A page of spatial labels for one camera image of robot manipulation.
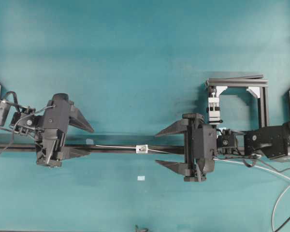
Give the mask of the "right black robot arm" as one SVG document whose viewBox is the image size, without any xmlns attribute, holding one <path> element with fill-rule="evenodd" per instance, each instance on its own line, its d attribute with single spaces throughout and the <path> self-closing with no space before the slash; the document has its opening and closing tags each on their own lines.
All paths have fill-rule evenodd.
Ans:
<svg viewBox="0 0 290 232">
<path fill-rule="evenodd" d="M 261 75 L 237 78 L 210 78 L 208 90 L 208 119 L 198 113 L 183 114 L 157 135 L 184 135 L 184 162 L 157 160 L 156 162 L 173 172 L 183 175 L 187 182 L 202 182 L 206 174 L 214 170 L 214 158 L 218 154 L 237 152 L 244 165 L 253 167 L 258 156 L 285 162 L 290 160 L 290 121 L 281 126 L 269 125 L 268 81 Z M 220 118 L 219 96 L 228 88 L 245 88 L 258 100 L 259 129 L 249 131 L 223 130 L 218 135 Z"/>
</svg>

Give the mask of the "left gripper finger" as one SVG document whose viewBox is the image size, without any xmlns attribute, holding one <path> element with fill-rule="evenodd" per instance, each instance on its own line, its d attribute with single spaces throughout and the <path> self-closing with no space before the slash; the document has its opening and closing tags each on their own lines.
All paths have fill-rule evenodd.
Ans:
<svg viewBox="0 0 290 232">
<path fill-rule="evenodd" d="M 62 147 L 60 151 L 55 152 L 56 160 L 67 160 L 90 155 L 89 151 L 77 149 L 73 147 Z"/>
<path fill-rule="evenodd" d="M 71 106 L 70 116 L 69 116 L 69 125 L 79 128 L 81 130 L 90 132 L 90 133 L 94 132 L 94 129 L 89 124 L 89 122 L 85 119 L 81 111 L 74 105 Z"/>
</svg>

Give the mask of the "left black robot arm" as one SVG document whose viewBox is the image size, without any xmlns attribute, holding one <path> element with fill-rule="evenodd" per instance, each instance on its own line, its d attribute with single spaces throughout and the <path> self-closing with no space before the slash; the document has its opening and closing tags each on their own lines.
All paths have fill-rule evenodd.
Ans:
<svg viewBox="0 0 290 232">
<path fill-rule="evenodd" d="M 53 95 L 39 111 L 20 105 L 13 91 L 3 97 L 0 95 L 0 130 L 6 130 L 11 135 L 29 135 L 35 142 L 38 165 L 60 167 L 62 160 L 90 154 L 89 151 L 65 145 L 69 126 L 94 132 L 66 93 Z"/>
</svg>

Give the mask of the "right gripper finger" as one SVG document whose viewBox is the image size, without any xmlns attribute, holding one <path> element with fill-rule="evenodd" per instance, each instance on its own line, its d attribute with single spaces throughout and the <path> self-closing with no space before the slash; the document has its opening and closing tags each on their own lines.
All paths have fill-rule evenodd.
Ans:
<svg viewBox="0 0 290 232">
<path fill-rule="evenodd" d="M 180 175 L 190 175 L 190 169 L 188 168 L 187 163 L 182 162 L 172 162 L 172 161 L 164 161 L 164 160 L 155 160 L 156 163 L 164 166 L 171 171 L 180 174 Z"/>
<path fill-rule="evenodd" d="M 167 128 L 161 130 L 159 133 L 157 133 L 155 136 L 156 137 L 161 137 L 165 135 L 171 135 L 171 134 L 181 134 L 187 131 L 188 125 L 189 125 L 189 120 L 188 119 L 181 119 Z"/>
</svg>

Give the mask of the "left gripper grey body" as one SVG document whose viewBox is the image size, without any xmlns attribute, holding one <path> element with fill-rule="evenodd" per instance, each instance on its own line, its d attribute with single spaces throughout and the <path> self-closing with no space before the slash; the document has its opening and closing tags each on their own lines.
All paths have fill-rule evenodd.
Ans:
<svg viewBox="0 0 290 232">
<path fill-rule="evenodd" d="M 48 109 L 39 121 L 41 139 L 37 148 L 38 165 L 60 167 L 61 161 L 71 158 L 72 149 L 65 146 L 68 126 L 74 116 L 74 103 L 66 93 L 57 93 L 48 102 Z"/>
</svg>

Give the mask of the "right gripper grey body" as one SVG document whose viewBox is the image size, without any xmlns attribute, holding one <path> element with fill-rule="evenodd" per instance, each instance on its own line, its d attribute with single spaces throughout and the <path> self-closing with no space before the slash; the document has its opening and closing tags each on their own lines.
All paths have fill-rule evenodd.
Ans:
<svg viewBox="0 0 290 232">
<path fill-rule="evenodd" d="M 204 116 L 198 113 L 183 114 L 188 121 L 184 132 L 185 182 L 202 182 L 206 175 L 215 169 L 214 156 L 217 154 L 217 131 L 213 125 L 204 121 Z"/>
</svg>

